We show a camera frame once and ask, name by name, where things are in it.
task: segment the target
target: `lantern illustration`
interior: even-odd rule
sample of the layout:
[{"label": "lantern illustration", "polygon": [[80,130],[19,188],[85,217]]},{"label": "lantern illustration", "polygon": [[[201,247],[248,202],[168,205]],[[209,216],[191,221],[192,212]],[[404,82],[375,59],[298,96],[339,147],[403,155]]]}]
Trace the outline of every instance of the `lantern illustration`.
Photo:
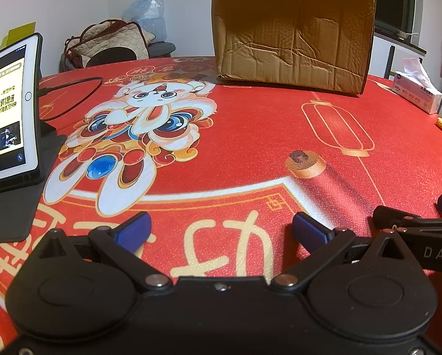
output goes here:
[{"label": "lantern illustration", "polygon": [[374,141],[356,118],[346,109],[328,101],[310,100],[301,106],[313,133],[324,145],[340,150],[343,155],[356,157],[385,205],[382,196],[362,159],[375,149]]}]

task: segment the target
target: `video thumbnail on screen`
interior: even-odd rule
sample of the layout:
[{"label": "video thumbnail on screen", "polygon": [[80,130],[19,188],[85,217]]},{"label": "video thumbnail on screen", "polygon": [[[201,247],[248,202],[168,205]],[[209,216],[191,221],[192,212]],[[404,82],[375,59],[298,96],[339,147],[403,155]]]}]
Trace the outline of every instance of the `video thumbnail on screen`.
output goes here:
[{"label": "video thumbnail on screen", "polygon": [[0,150],[19,145],[20,143],[20,122],[0,128]]}]

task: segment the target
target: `beige quilted fabric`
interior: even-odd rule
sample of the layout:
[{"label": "beige quilted fabric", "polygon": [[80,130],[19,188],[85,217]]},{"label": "beige quilted fabric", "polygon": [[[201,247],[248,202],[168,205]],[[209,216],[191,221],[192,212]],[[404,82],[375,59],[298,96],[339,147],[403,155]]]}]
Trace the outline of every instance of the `beige quilted fabric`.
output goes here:
[{"label": "beige quilted fabric", "polygon": [[[86,31],[83,38],[73,39],[69,42],[68,48],[71,48],[78,44],[80,41],[86,41],[98,33],[104,31],[107,27],[111,25],[110,22],[103,22],[101,24],[94,25],[90,29]],[[144,37],[150,38],[154,37],[153,34],[142,30]],[[110,33],[101,37],[98,37],[94,40],[89,40],[84,44],[80,44],[74,49],[72,52],[81,55],[83,66],[86,67],[88,61],[98,52],[114,47],[126,47],[132,49],[137,57],[137,60],[146,60],[149,58],[149,52],[147,51],[147,47],[144,44],[144,40],[141,38],[141,33],[139,32],[139,28],[135,24],[131,24],[121,28],[117,33]]]}]

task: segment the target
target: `tissue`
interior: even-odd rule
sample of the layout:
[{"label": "tissue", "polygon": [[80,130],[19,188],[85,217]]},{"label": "tissue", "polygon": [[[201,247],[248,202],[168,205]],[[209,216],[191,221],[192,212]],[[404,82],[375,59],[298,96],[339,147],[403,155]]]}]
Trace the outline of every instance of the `tissue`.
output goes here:
[{"label": "tissue", "polygon": [[395,72],[392,89],[428,114],[438,111],[442,93],[430,81],[419,59],[403,59],[404,72]]}]

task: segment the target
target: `clear plastic bag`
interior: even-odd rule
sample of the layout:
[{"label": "clear plastic bag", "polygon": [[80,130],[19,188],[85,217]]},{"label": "clear plastic bag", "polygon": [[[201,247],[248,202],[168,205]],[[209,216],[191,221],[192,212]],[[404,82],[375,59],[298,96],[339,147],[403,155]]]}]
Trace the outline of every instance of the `clear plastic bag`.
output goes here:
[{"label": "clear plastic bag", "polygon": [[167,30],[163,18],[163,0],[137,0],[122,13],[122,18],[137,22],[147,32],[155,35],[155,41],[165,41]]}]

